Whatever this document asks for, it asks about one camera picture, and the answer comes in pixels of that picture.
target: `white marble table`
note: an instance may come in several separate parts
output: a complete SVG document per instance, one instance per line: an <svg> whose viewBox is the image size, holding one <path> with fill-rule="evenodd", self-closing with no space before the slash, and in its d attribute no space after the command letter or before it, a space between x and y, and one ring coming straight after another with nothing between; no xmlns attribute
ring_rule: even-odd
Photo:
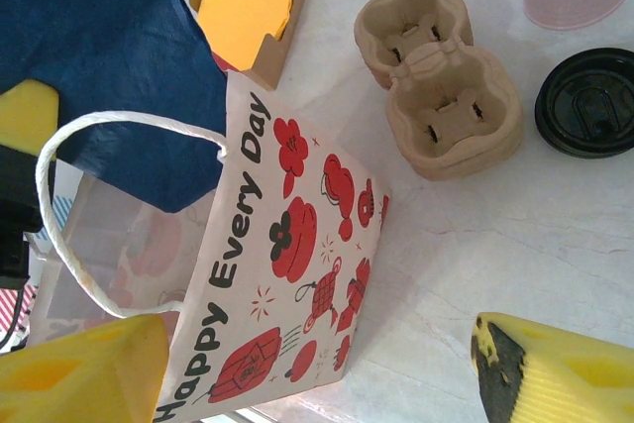
<svg viewBox="0 0 634 423"><path fill-rule="evenodd" d="M260 407L292 423L484 423L470 358L480 311L499 311L634 347L634 152L572 159L538 135L533 103L567 56L634 49L634 0L570 33L531 24L522 0L465 0L475 43L497 54L524 101L510 161L432 183L399 154L386 93L357 51L368 0L307 0L278 88L391 184L393 201L339 383Z"/></svg>

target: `black plastic lid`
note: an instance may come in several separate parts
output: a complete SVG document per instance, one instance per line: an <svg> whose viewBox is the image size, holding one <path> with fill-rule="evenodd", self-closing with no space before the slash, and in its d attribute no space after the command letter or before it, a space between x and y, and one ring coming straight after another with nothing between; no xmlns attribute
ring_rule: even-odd
<svg viewBox="0 0 634 423"><path fill-rule="evenodd" d="M634 53L571 56L546 78L535 103L542 137L563 153L609 158L634 147Z"/></svg>

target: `yellow paper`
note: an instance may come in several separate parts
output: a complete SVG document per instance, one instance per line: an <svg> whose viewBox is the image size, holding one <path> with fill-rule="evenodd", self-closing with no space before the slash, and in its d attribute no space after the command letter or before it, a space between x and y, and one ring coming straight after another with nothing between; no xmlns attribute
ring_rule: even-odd
<svg viewBox="0 0 634 423"><path fill-rule="evenodd" d="M198 23L211 50L239 71L250 69L266 34L281 39L292 0L202 0Z"/></svg>

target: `yellow sponge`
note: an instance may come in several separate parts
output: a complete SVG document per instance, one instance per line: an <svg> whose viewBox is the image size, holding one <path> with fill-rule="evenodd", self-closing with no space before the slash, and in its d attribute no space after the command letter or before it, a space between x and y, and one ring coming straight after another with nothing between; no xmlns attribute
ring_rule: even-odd
<svg viewBox="0 0 634 423"><path fill-rule="evenodd" d="M150 423L167 357L157 315L0 357L0 423Z"/></svg>
<svg viewBox="0 0 634 423"><path fill-rule="evenodd" d="M39 156L57 130L58 102L57 92L35 79L0 95L0 145Z"/></svg>
<svg viewBox="0 0 634 423"><path fill-rule="evenodd" d="M472 358L490 423L634 423L634 350L482 313Z"/></svg>

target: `marble surface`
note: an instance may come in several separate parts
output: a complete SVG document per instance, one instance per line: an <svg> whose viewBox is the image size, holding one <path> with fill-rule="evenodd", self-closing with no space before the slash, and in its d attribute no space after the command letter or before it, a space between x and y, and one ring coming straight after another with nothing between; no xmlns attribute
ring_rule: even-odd
<svg viewBox="0 0 634 423"><path fill-rule="evenodd" d="M634 347L634 153L572 159L533 121L559 61L634 49L634 0L569 33L531 24L522 0L465 0L476 45L498 55L521 93L526 138L502 165L441 183L416 175L391 136L386 93L353 38L367 1L306 1L278 93L385 178L390 214L346 377L260 410L284 423L484 423L469 350L478 312Z"/></svg>

